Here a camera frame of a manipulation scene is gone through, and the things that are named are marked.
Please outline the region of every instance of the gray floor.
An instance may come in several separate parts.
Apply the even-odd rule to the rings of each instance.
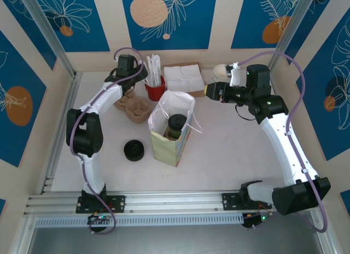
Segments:
[[[123,227],[111,235],[88,229],[36,229],[29,253],[316,254],[316,233],[295,215],[276,216],[256,229],[241,225]]]

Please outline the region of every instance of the beige circle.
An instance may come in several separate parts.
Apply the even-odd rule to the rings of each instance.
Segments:
[[[142,27],[155,27],[168,17],[168,9],[163,0],[133,0],[130,13],[136,24]]]
[[[169,34],[164,34],[164,35],[163,35],[163,39],[168,40],[169,38],[170,38],[170,35],[169,35]]]

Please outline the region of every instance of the paper bag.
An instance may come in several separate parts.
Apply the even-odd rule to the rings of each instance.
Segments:
[[[148,118],[148,127],[154,158],[172,166],[177,166],[186,141],[191,132],[189,125],[193,118],[195,98],[184,92],[166,91]],[[182,114],[187,120],[182,128],[181,136],[171,141],[164,137],[168,119],[172,115]]]

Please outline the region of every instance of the white napkin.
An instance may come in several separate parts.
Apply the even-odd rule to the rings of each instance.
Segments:
[[[170,91],[194,92],[204,90],[198,64],[183,67],[164,67],[164,79]]]

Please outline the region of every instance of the orange circle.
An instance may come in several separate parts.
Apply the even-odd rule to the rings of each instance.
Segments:
[[[61,26],[60,32],[66,37],[71,37],[73,35],[73,30],[69,26]]]
[[[275,44],[278,43],[279,39],[281,38],[281,35],[287,26],[289,22],[290,16],[282,16],[278,20],[273,20],[271,23],[269,23],[263,33],[262,33],[262,39],[266,44]]]
[[[139,26],[155,27],[167,19],[168,8],[163,0],[133,0],[130,13]]]
[[[335,99],[332,96],[327,96],[323,102],[324,108],[331,112],[335,108]]]
[[[27,125],[33,114],[33,100],[28,90],[22,86],[11,87],[5,100],[9,103],[6,112],[11,122],[20,127]]]

